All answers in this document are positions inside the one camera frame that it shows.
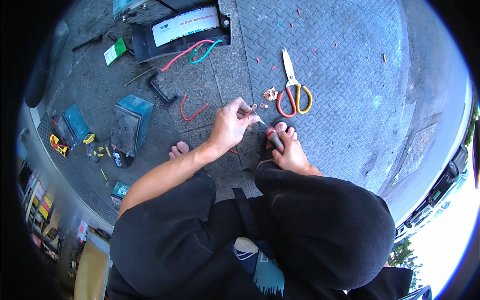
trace black flip-flop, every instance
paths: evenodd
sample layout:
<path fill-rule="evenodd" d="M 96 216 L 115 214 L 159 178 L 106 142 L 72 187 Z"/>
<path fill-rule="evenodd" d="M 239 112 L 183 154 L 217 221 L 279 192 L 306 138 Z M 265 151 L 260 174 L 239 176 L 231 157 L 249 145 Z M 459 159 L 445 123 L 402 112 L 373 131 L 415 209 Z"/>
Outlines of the black flip-flop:
<path fill-rule="evenodd" d="M 285 129 L 285 131 L 288 131 L 288 129 L 290 127 L 293 127 L 295 130 L 297 129 L 297 126 L 292 121 L 292 119 L 291 118 L 285 118 L 285 117 L 279 117 L 279 118 L 275 119 L 272 122 L 271 126 L 275 127 L 275 125 L 277 125 L 280 122 L 284 122 L 287 125 L 287 128 Z M 267 145 L 267 137 L 265 135 L 265 132 L 263 130 L 261 130 L 261 128 L 258 129 L 258 138 L 259 138 L 260 145 L 262 145 L 262 149 L 264 149 L 262 151 L 262 154 L 260 155 L 260 161 L 272 159 L 273 158 L 272 151 L 273 151 L 273 149 L 275 149 L 275 147 L 270 147 L 268 149 L 265 149 L 265 147 Z"/>

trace metal rod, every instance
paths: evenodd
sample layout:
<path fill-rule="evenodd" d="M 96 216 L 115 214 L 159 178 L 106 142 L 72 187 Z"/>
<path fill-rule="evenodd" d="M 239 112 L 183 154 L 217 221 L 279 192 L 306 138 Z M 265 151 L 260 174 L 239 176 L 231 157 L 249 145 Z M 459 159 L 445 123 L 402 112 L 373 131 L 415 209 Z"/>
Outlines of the metal rod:
<path fill-rule="evenodd" d="M 133 78 L 132 80 L 130 80 L 129 82 L 127 82 L 126 84 L 124 84 L 123 86 L 127 86 L 129 84 L 131 84 L 132 82 L 134 82 L 135 80 L 137 80 L 138 78 L 142 77 L 143 75 L 147 74 L 148 72 L 150 72 L 151 70 L 155 69 L 155 67 L 143 72 L 142 74 L 138 75 L 137 77 Z"/>

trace scissors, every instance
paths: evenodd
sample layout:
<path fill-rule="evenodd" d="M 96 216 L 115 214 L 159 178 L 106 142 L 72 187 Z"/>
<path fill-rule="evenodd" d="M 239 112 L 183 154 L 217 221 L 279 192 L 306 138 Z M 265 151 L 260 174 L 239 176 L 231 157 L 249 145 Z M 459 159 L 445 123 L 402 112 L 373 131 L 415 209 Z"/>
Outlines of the scissors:
<path fill-rule="evenodd" d="M 288 55 L 288 52 L 287 52 L 287 49 L 286 48 L 283 48 L 282 49 L 282 54 L 283 54 L 283 64 L 285 65 L 285 72 L 287 73 L 287 79 L 288 79 L 288 82 L 287 82 L 287 85 L 286 85 L 286 90 L 287 90 L 287 94 L 288 94 L 288 97 L 290 98 L 290 103 L 292 105 L 292 108 L 293 108 L 293 112 L 291 114 L 286 114 L 282 111 L 282 108 L 280 106 L 280 100 L 282 99 L 282 95 L 281 93 L 278 94 L 278 98 L 276 100 L 276 108 L 278 109 L 278 112 L 284 116 L 284 117 L 287 117 L 287 118 L 291 118 L 293 116 L 295 116 L 295 113 L 298 111 L 300 114 L 304 114 L 306 113 L 307 111 L 309 111 L 309 109 L 312 107 L 312 101 L 313 101 L 313 98 L 312 98 L 312 94 L 310 93 L 310 91 L 308 90 L 308 88 L 304 85 L 301 85 L 296 79 L 295 79 L 295 73 L 293 72 L 293 65 L 292 65 L 292 61 L 290 60 L 290 56 Z M 293 100 L 293 96 L 292 96 L 292 92 L 290 91 L 290 86 L 291 85 L 296 85 L 297 86 L 297 104 L 295 105 L 295 101 Z M 305 90 L 305 92 L 307 93 L 308 95 L 308 106 L 305 110 L 301 110 L 300 109 L 300 89 L 303 89 Z"/>

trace white label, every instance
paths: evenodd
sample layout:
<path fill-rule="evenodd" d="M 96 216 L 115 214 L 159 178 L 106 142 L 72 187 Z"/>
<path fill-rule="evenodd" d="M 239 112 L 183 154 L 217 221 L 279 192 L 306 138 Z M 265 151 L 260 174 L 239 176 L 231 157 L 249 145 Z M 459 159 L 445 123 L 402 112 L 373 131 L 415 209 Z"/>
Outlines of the white label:
<path fill-rule="evenodd" d="M 207 6 L 162 21 L 154 25 L 152 31 L 158 47 L 179 37 L 217 27 L 220 23 L 216 6 Z"/>
<path fill-rule="evenodd" d="M 108 50 L 105 51 L 103 55 L 105 56 L 105 61 L 107 62 L 107 65 L 110 65 L 115 60 L 115 58 L 117 58 L 117 53 L 115 51 L 115 44 L 113 44 L 113 46 L 108 48 Z"/>

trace wire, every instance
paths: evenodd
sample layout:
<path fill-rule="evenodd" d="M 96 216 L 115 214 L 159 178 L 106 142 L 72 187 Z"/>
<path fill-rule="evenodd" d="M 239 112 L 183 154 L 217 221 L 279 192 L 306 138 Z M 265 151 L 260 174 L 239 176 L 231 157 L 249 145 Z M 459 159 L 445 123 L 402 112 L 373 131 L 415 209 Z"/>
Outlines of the wire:
<path fill-rule="evenodd" d="M 187 118 L 185 117 L 185 115 L 183 114 L 183 103 L 185 102 L 185 99 L 186 99 L 186 98 L 187 98 L 187 95 L 183 95 L 183 100 L 181 101 L 181 104 L 180 104 L 180 114 L 181 114 L 181 116 L 183 117 L 183 119 L 184 119 L 185 121 L 190 121 L 190 120 L 192 120 L 193 118 L 195 118 L 195 116 L 198 115 L 202 110 L 204 110 L 205 107 L 207 107 L 208 102 L 207 102 L 207 103 L 204 105 L 204 107 L 202 107 L 199 111 L 197 111 L 196 113 L 194 113 L 191 118 L 187 119 Z"/>
<path fill-rule="evenodd" d="M 192 51 L 192 53 L 190 54 L 190 57 L 188 58 L 188 62 L 189 63 L 198 63 L 198 62 L 201 62 L 205 57 L 207 57 L 208 53 L 210 53 L 210 51 L 212 50 L 213 46 L 215 46 L 216 44 L 218 43 L 221 43 L 223 42 L 221 39 L 215 41 L 215 43 L 213 43 L 210 48 L 208 48 L 207 52 L 199 59 L 199 60 L 192 60 L 193 56 L 197 53 L 198 49 L 195 49 L 194 51 Z"/>
<path fill-rule="evenodd" d="M 195 48 L 198 44 L 200 43 L 203 43 L 203 42 L 209 42 L 209 43 L 215 43 L 215 41 L 212 41 L 212 40 L 209 40 L 209 39 L 203 39 L 199 42 L 196 42 L 193 46 L 191 46 L 190 48 L 188 48 L 187 50 L 183 51 L 182 53 L 180 53 L 179 55 L 177 55 L 174 59 L 172 59 L 166 66 L 165 68 L 161 69 L 160 71 L 164 72 L 166 69 L 168 69 L 170 67 L 170 65 L 177 60 L 177 58 L 179 58 L 180 56 L 182 56 L 183 54 L 187 53 L 188 51 L 192 50 L 193 48 Z"/>

